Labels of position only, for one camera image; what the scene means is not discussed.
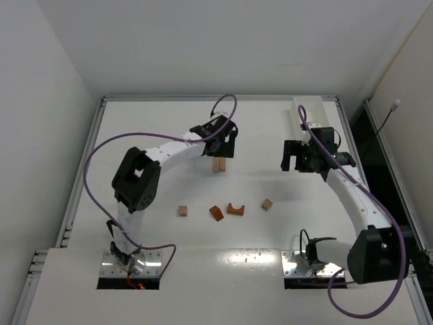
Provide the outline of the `light long wood block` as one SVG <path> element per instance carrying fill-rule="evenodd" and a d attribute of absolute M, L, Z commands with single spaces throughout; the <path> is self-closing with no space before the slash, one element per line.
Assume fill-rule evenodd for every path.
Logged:
<path fill-rule="evenodd" d="M 217 157 L 212 159 L 212 171 L 218 173 L 220 171 L 220 160 Z"/>

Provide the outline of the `white perforated box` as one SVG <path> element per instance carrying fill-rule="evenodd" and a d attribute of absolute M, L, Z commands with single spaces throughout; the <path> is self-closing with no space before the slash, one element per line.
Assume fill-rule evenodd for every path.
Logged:
<path fill-rule="evenodd" d="M 298 113 L 298 107 L 303 106 L 306 112 L 306 121 L 311 129 L 318 127 L 329 127 L 329 121 L 325 112 L 325 106 L 320 96 L 298 96 L 294 97 L 289 109 L 292 139 L 308 142 L 310 135 L 304 131 L 302 120 Z"/>

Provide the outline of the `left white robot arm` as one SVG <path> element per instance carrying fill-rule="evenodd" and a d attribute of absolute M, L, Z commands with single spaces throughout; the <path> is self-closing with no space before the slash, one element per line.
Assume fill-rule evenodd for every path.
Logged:
<path fill-rule="evenodd" d="M 140 251 L 131 242 L 137 240 L 144 210 L 156 198 L 160 176 L 200 156 L 233 158 L 237 135 L 236 124 L 217 114 L 176 140 L 147 150 L 132 147 L 127 151 L 112 180 L 118 215 L 107 222 L 112 234 L 110 250 L 123 265 Z"/>

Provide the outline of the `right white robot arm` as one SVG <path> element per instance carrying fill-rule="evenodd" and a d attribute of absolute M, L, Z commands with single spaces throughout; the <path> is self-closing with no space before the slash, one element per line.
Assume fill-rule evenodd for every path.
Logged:
<path fill-rule="evenodd" d="M 286 140 L 281 169 L 288 171 L 295 157 L 295 169 L 301 173 L 318 173 L 334 191 L 346 210 L 357 239 L 352 244 L 334 237 L 311 238 L 305 258 L 310 265 L 334 263 L 347 269 L 357 284 L 403 280 L 408 273 L 407 242 L 409 230 L 393 225 L 361 181 L 356 162 L 347 152 L 330 154 L 314 140 L 308 144 Z"/>

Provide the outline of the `light pentagon wood block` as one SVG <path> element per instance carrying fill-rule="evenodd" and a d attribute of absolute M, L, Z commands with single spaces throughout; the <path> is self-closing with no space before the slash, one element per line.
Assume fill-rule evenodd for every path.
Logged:
<path fill-rule="evenodd" d="M 272 206 L 273 202 L 268 198 L 266 198 L 261 204 L 261 208 L 265 211 L 268 211 Z"/>

